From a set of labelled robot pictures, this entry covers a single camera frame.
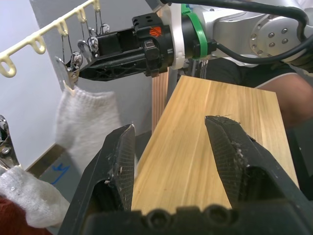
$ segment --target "drying rack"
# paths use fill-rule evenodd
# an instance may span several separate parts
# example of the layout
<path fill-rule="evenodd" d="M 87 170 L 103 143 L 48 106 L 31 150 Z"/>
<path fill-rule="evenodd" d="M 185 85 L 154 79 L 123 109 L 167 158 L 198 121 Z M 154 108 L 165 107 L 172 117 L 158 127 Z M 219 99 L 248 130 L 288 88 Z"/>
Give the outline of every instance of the drying rack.
<path fill-rule="evenodd" d="M 99 0 L 88 0 L 85 3 L 75 7 L 70 12 L 67 12 L 65 15 L 59 17 L 58 19 L 54 20 L 52 23 L 48 24 L 47 26 L 43 27 L 42 29 L 39 29 L 37 32 L 32 33 L 19 43 L 16 43 L 9 49 L 3 51 L 0 53 L 0 73 L 5 77 L 14 77 L 16 75 L 16 67 L 13 63 L 13 61 L 10 59 L 10 56 L 13 55 L 15 52 L 19 51 L 26 45 L 31 45 L 35 52 L 38 54 L 44 54 L 46 51 L 46 45 L 43 40 L 43 35 L 46 34 L 48 31 L 50 31 L 53 28 L 57 28 L 59 31 L 59 34 L 63 37 L 68 36 L 68 28 L 67 23 L 65 22 L 66 19 L 73 15 L 77 15 L 78 20 L 80 23 L 86 23 L 87 18 L 85 14 L 84 8 L 89 6 L 90 4 L 93 5 L 93 8 L 95 12 L 100 11 L 100 2 Z M 3 63 L 7 64 L 8 70 L 6 70 L 3 66 Z"/>

